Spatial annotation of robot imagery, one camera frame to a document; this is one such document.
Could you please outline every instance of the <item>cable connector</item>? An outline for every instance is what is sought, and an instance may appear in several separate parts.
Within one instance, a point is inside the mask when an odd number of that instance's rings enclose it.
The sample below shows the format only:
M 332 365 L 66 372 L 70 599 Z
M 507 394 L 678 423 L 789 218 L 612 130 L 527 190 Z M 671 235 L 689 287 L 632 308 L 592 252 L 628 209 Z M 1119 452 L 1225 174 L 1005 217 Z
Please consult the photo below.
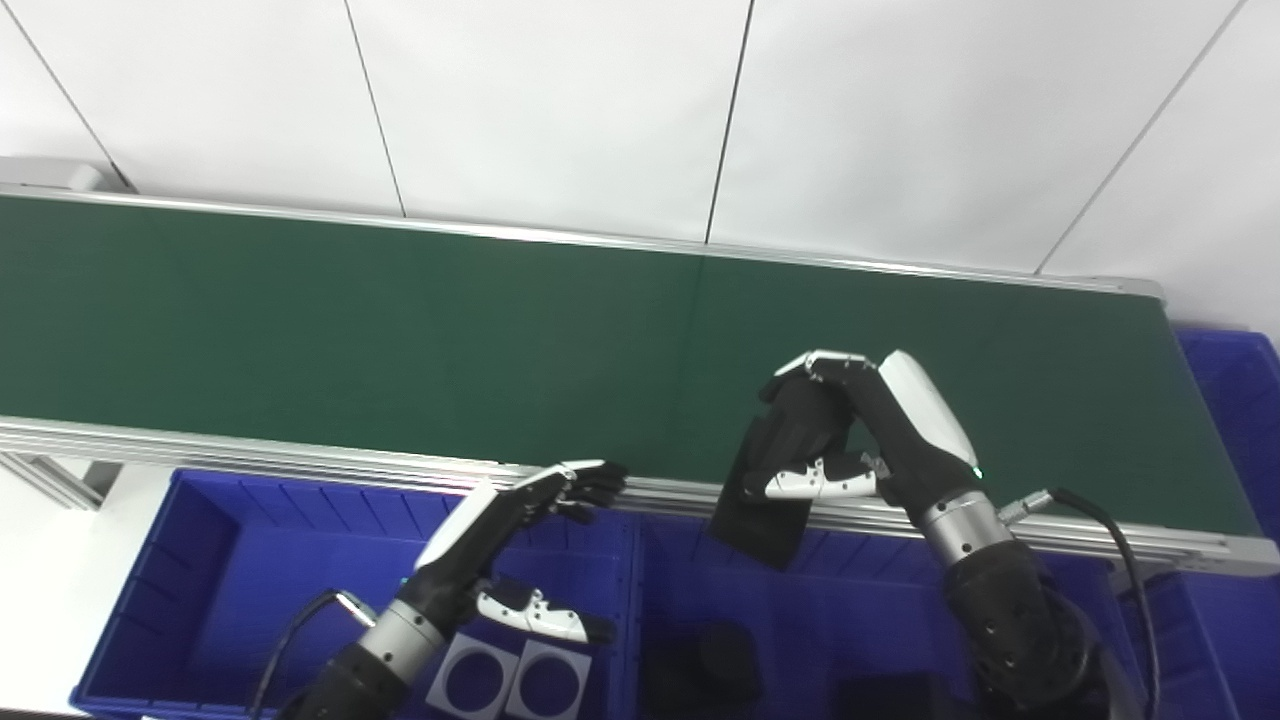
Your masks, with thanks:
M 1047 489 L 1038 489 L 1001 507 L 996 516 L 1005 527 L 1009 527 L 1014 523 L 1021 523 L 1032 512 L 1039 512 L 1050 505 L 1053 505 L 1053 496 Z
M 338 605 L 343 606 L 347 612 L 351 612 L 351 616 L 365 628 L 372 628 L 378 624 L 378 612 L 375 612 L 372 607 L 365 605 L 365 602 L 356 597 L 355 593 L 338 591 L 334 593 L 334 600 L 337 600 Z

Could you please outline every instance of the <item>black cable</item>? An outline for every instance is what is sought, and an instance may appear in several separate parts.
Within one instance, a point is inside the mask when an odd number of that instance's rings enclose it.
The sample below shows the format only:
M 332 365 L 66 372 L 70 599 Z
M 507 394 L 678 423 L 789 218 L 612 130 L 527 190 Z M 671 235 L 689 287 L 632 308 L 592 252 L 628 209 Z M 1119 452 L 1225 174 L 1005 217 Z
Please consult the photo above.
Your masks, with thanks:
M 1129 584 L 1133 585 L 1133 593 L 1138 598 L 1138 615 L 1142 619 L 1142 633 L 1147 641 L 1147 708 L 1144 715 L 1147 720 L 1155 720 L 1156 708 L 1160 705 L 1160 659 L 1156 655 L 1156 625 L 1151 619 L 1151 605 L 1147 603 L 1147 588 L 1138 578 L 1138 560 L 1133 556 L 1133 548 L 1129 547 L 1128 538 L 1124 537 L 1120 527 L 1107 515 L 1106 510 L 1069 489 L 1056 488 L 1048 493 L 1056 502 L 1079 510 L 1101 523 L 1111 533 L 1111 539 L 1120 550 L 1125 571 L 1129 574 Z
M 311 602 L 302 606 L 302 610 L 289 620 L 284 633 L 280 634 L 280 639 L 275 643 L 275 650 L 271 651 L 271 659 L 266 661 L 266 667 L 262 670 L 262 676 L 257 682 L 257 689 L 253 692 L 253 700 L 248 706 L 250 720 L 259 720 L 262 716 L 262 703 L 266 701 L 266 689 L 271 685 L 271 679 L 275 675 L 275 667 L 280 664 L 280 657 L 284 656 L 284 651 L 288 650 L 289 642 L 293 641 L 293 635 L 297 634 L 302 625 L 307 624 L 307 620 L 315 616 L 316 612 L 324 609 L 324 606 L 338 600 L 338 591 L 326 589 L 320 594 L 315 596 Z

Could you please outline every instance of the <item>blue plastic bin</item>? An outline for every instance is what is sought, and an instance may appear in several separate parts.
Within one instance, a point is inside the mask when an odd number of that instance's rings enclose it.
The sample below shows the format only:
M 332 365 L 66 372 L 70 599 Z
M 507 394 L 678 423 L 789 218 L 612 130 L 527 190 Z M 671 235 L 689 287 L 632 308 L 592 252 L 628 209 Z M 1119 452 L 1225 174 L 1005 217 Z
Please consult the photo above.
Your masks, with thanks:
M 72 703 L 105 717 L 244 717 L 289 618 L 330 587 L 385 606 L 457 501 L 383 487 L 178 471 Z M 593 655 L 582 717 L 622 717 L 635 705 L 625 657 L 634 523 L 607 511 L 588 527 L 549 518 L 517 536 L 495 564 L 498 573 L 536 580 L 549 597 L 618 623 L 613 646 L 563 644 Z M 317 615 L 283 660 L 269 705 L 285 702 L 360 632 L 338 609 Z M 525 642 L 524 634 L 483 620 L 465 632 L 516 655 Z M 434 674 L 424 673 L 402 717 L 445 716 L 424 703 Z
M 1266 336 L 1180 329 L 1178 340 L 1263 533 L 1280 542 L 1280 360 Z M 1280 578 L 1185 575 L 1181 592 L 1239 716 L 1280 716 Z
M 646 518 L 641 529 L 641 648 L 716 620 L 750 628 L 764 685 L 751 717 L 828 717 L 841 684 L 899 673 L 941 675 L 954 697 L 973 700 L 964 634 L 923 541 L 810 530 L 791 570 L 776 573 L 701 533 L 696 520 Z M 1044 560 L 1133 674 L 1107 564 Z
M 390 600 L 424 539 L 457 498 L 383 487 L 179 471 L 72 702 L 102 717 L 229 720 L 244 705 L 288 619 L 316 592 L 347 588 L 375 606 Z M 703 532 L 689 518 L 602 512 L 590 527 L 552 518 L 522 533 L 497 569 L 618 623 L 594 653 L 584 720 L 643 717 L 639 664 L 650 643 L 714 620 L 755 635 L 764 700 L 755 719 L 829 717 L 846 680 L 929 671 L 973 697 L 961 630 L 947 612 L 941 571 L 919 539 L 812 530 L 788 573 L 776 573 Z M 1124 610 L 1105 561 L 1044 556 L 1137 679 Z M 1187 593 L 1157 602 L 1166 717 L 1231 719 L 1226 687 Z M 270 705 L 303 687 L 360 629 L 338 610 L 307 625 L 291 648 Z M 518 653 L 525 637 L 484 620 L 465 632 Z M 428 708 L 434 669 L 402 717 Z M 1170 682 L 1183 678 L 1181 682 Z M 1175 706 L 1194 707 L 1179 715 Z

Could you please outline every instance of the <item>robotic hand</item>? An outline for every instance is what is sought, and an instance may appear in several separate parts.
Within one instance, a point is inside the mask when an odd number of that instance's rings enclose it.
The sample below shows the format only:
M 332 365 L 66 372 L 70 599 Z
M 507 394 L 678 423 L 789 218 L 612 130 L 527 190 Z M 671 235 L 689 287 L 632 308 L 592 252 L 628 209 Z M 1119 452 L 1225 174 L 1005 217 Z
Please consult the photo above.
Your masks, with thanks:
M 803 501 L 878 492 L 906 511 L 946 568 L 943 594 L 968 634 L 989 715 L 1140 717 L 1088 619 L 1052 588 L 978 484 L 969 438 L 910 355 L 876 365 L 806 352 L 778 369 L 760 400 L 769 411 L 748 429 L 713 536 L 785 568 L 808 520 Z M 879 457 L 845 448 L 858 419 Z
M 602 460 L 562 462 L 509 489 L 483 484 L 435 530 L 390 606 L 342 648 L 316 682 L 278 715 L 282 720 L 383 720 L 404 701 L 417 674 L 475 614 L 553 638 L 607 643 L 613 624 L 549 602 L 511 579 L 490 583 L 494 557 L 511 536 L 558 512 L 591 521 L 608 507 L 626 470 Z

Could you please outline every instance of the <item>white paper with circle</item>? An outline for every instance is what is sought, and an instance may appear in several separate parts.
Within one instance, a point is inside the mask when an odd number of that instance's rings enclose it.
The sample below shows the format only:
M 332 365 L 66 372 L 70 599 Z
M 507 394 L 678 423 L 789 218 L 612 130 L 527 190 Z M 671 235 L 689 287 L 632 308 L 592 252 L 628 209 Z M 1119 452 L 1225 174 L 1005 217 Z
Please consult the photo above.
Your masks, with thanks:
M 539 715 L 527 705 L 524 696 L 525 674 L 539 662 L 563 662 L 577 676 L 577 689 L 572 702 L 564 710 L 554 715 Z M 579 706 L 582 705 L 582 692 L 586 688 L 586 678 L 591 670 L 591 657 L 580 652 L 570 652 L 558 647 L 540 643 L 538 641 L 525 641 L 525 650 L 520 653 L 520 666 L 516 669 L 516 678 L 511 697 L 507 700 L 507 715 L 522 720 L 575 720 Z
M 498 692 L 493 700 L 483 707 L 462 710 L 449 697 L 449 676 L 453 675 L 458 664 L 476 655 L 486 655 L 498 662 L 498 666 L 502 669 L 502 684 L 498 685 Z M 431 689 L 426 693 L 426 703 L 461 720 L 497 720 L 498 715 L 502 714 L 503 706 L 507 703 L 507 696 L 511 693 L 512 684 L 515 683 L 518 664 L 520 659 L 513 653 L 458 633 L 453 637 L 453 642 L 444 655 L 440 670 L 435 674 L 435 679 L 431 680 Z

